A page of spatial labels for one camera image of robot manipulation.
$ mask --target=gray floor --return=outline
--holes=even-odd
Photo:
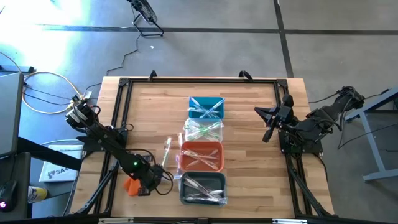
[[[271,0],[149,2],[164,27],[278,28]],[[398,29],[398,2],[393,0],[280,0],[280,6],[286,29]],[[10,4],[0,15],[0,25],[7,31],[0,36],[0,50],[19,64],[35,66],[38,71],[61,73],[84,91],[88,85],[101,82],[107,70],[120,66],[123,55],[134,50],[138,34],[42,31],[32,24],[131,27],[132,18],[124,0]],[[304,78],[310,101],[328,96],[343,85],[354,86],[364,96],[398,85],[396,35],[292,34],[287,35],[287,45],[294,77]],[[109,75],[149,75],[151,70],[156,70],[161,76],[235,77],[242,69],[254,77],[286,77],[279,34],[173,32],[161,39],[140,38],[139,51],[128,55],[124,67]],[[58,95],[74,94],[63,81],[49,75],[33,77],[28,83]],[[63,102],[57,98],[46,99]],[[33,99],[29,102],[46,111],[63,108]],[[331,102],[324,101],[311,108]],[[20,136],[37,143],[74,138],[78,133],[64,122],[63,115],[38,114],[22,105]],[[363,133],[359,121],[346,128],[345,140]],[[363,183],[362,175],[377,169],[366,138],[338,151],[339,138],[340,134],[335,133],[323,140],[336,214],[398,222],[398,177]],[[397,166],[398,153],[384,151],[383,154],[389,167]],[[37,176],[41,164],[37,160],[32,162],[32,176]],[[34,217],[60,215],[66,199],[67,195],[63,195],[35,204]]]

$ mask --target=plastic tray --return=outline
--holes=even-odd
[[[194,131],[196,129],[193,128],[185,128],[185,140],[186,141],[218,141],[222,142],[223,141],[223,122],[220,119],[195,119],[195,118],[188,118],[185,124],[189,123],[196,123],[199,124],[200,128],[206,128],[211,126],[212,124],[215,124],[217,122],[220,122],[221,125],[218,128],[212,129],[210,134],[208,134],[208,131],[205,131],[204,133],[199,134],[199,138],[190,138],[193,137],[192,134],[197,132]]]
[[[184,175],[181,177],[181,190],[180,190],[180,200],[184,205],[217,205],[217,206],[223,206],[226,205],[226,203],[220,204],[217,202],[189,202],[184,199],[186,195],[189,194],[195,194],[198,191],[188,187],[184,184],[186,176],[189,176],[190,178],[194,179],[197,181],[199,184],[201,184],[204,187],[209,187],[214,190],[224,190],[224,193],[221,194],[222,197],[226,198],[226,178],[224,174],[219,173],[219,172],[186,172]]]
[[[211,159],[211,162],[214,162],[218,166],[218,170],[214,170],[210,166],[206,165],[202,161],[197,162],[195,165],[187,167],[191,162],[196,159],[186,156],[182,154],[183,150],[189,149],[193,152],[197,152],[203,155],[210,155],[215,149],[218,149],[218,152],[213,156],[218,157],[218,160]],[[210,171],[210,172],[219,172],[223,170],[224,167],[224,149],[223,145],[220,142],[216,141],[186,141],[182,144],[181,147],[181,170],[183,171]]]
[[[212,108],[216,103],[218,103],[222,100],[221,97],[203,97],[203,96],[193,96],[193,97],[205,109]],[[195,105],[195,104],[192,101],[192,99],[190,98],[189,99],[189,107],[194,107],[193,105]],[[219,117],[219,119],[223,119],[224,118],[224,103],[219,105],[219,107],[217,107],[217,109],[215,109],[215,110],[219,111],[219,113],[217,114],[217,117]],[[189,111],[189,118],[199,118],[201,115],[203,115],[203,113],[201,113],[201,112]]]

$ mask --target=wooden table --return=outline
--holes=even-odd
[[[111,123],[120,77],[104,77],[98,105],[101,123]],[[310,112],[304,81],[288,78],[294,98],[294,113],[304,119]],[[128,217],[220,217],[273,218],[294,217],[285,157],[280,153],[279,140],[274,134],[269,143],[262,142],[266,131],[263,120],[253,110],[255,106],[275,106],[272,85],[231,83],[135,83],[132,88],[127,123],[134,125],[129,133],[127,149],[142,148],[153,152],[158,161],[164,153],[164,142],[173,137],[167,170],[175,173],[175,155],[179,152],[177,134],[188,118],[189,96],[220,96],[224,103],[224,169],[227,179],[228,204],[224,207],[182,205],[178,187],[166,196],[153,192],[149,197],[129,197],[123,188],[127,175],[118,173],[112,216]],[[120,110],[118,123],[121,120]],[[71,212],[77,211],[89,199],[98,185],[104,153],[95,152],[86,158],[73,198]],[[308,188],[324,208],[333,213],[328,184],[322,164],[311,154],[303,155]],[[159,190],[167,191],[169,183]],[[104,191],[102,207],[108,190]],[[300,208],[302,194],[298,190]]]

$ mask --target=orange container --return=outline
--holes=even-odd
[[[217,159],[205,159],[210,161],[217,167],[217,169],[212,168],[207,165],[201,159],[192,158],[185,155],[183,152],[186,150],[191,150],[202,156],[212,156]],[[224,148],[220,142],[216,141],[186,141],[181,147],[181,169],[183,171],[212,171],[219,172],[224,168]]]

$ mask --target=plastic bin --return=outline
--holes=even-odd
[[[204,162],[199,160],[193,165],[192,162],[196,161],[196,158],[192,158],[190,156],[184,155],[184,150],[191,150],[195,153],[209,156],[212,154],[213,151],[216,149],[218,150],[217,153],[212,154],[211,156],[217,157],[218,159],[208,159],[208,161],[213,162],[218,169],[214,169]],[[220,142],[216,141],[187,141],[182,144],[181,147],[181,170],[183,171],[210,171],[210,172],[219,172],[224,168],[224,149],[223,145]]]
[[[213,189],[213,190],[224,190],[224,192],[220,195],[224,198],[222,203],[219,202],[209,202],[209,201],[188,201],[186,200],[187,195],[197,194],[198,190],[193,189],[189,186],[186,186],[184,182],[186,181],[186,177],[189,176],[193,180],[197,181],[202,186]],[[180,184],[180,200],[184,205],[217,205],[224,206],[227,203],[227,194],[226,194],[226,178],[224,174],[219,172],[186,172],[181,177]]]
[[[188,118],[184,130],[186,141],[223,141],[223,122],[220,119]]]
[[[192,101],[192,98],[196,100],[200,106],[204,107],[204,109],[208,110],[212,108],[215,104],[220,102],[222,100],[221,97],[202,97],[202,96],[191,96],[189,98],[189,107],[194,107],[195,103]],[[216,109],[216,111],[219,111],[219,113],[214,113],[219,119],[224,118],[224,103],[219,105]],[[203,115],[202,112],[195,112],[195,111],[189,111],[189,118],[199,118],[201,115]]]

